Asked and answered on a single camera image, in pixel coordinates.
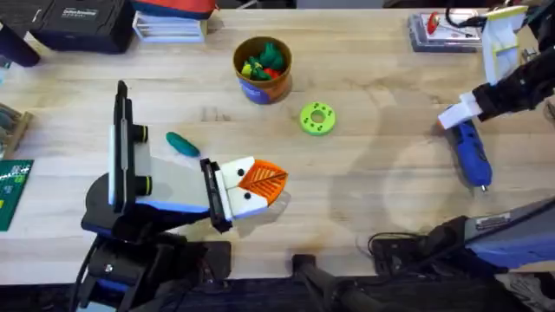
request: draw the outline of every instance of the wooden table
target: wooden table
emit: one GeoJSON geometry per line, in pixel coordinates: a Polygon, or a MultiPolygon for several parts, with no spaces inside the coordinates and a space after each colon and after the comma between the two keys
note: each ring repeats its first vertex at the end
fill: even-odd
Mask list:
{"type": "MultiPolygon", "coordinates": [[[[480,54],[416,54],[408,10],[222,10],[204,44],[135,42],[125,55],[40,48],[36,68],[15,66],[0,101],[36,118],[17,157],[35,159],[10,230],[0,233],[0,283],[68,283],[93,233],[80,227],[91,183],[107,170],[116,82],[148,124],[152,154],[198,167],[166,142],[175,131],[218,162],[253,155],[290,173],[284,205],[220,236],[209,222],[191,240],[232,242],[232,277],[288,276],[309,252],[336,275],[372,274],[365,248],[378,231],[428,231],[459,215],[501,212],[555,192],[555,129],[543,109],[479,124],[494,171],[486,194],[460,182],[437,114],[484,81],[480,54]],[[241,93],[232,53],[275,36],[293,54],[292,92],[259,106],[241,93]],[[301,107],[335,108],[332,133],[312,137],[301,107]]],[[[540,267],[542,270],[554,266],[540,267]]]]}

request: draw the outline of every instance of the blue glue gun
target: blue glue gun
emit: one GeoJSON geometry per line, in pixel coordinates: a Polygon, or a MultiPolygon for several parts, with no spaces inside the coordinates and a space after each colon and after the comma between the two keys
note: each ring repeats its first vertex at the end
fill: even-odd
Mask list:
{"type": "Polygon", "coordinates": [[[487,191],[492,184],[493,171],[476,127],[471,120],[467,120],[448,131],[452,134],[453,149],[468,183],[487,191]]]}

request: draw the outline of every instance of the black case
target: black case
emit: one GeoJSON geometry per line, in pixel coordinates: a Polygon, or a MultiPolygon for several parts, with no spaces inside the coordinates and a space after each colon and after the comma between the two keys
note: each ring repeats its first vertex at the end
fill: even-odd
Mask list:
{"type": "Polygon", "coordinates": [[[134,14],[128,0],[53,0],[36,12],[30,33],[58,51],[119,54],[131,42],[134,14]]]}

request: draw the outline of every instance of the green donut toy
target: green donut toy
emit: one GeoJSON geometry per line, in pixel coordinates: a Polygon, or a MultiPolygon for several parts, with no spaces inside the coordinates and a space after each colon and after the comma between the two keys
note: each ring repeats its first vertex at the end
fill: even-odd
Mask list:
{"type": "Polygon", "coordinates": [[[301,128],[310,135],[325,135],[336,124],[336,112],[322,102],[312,102],[303,107],[299,116],[301,128]]]}

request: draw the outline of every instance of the green circuit board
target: green circuit board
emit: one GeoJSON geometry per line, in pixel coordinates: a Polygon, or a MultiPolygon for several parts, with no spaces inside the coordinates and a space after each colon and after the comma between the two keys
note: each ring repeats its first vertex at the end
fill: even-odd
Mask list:
{"type": "Polygon", "coordinates": [[[0,160],[0,231],[10,228],[32,166],[33,160],[0,160]]]}

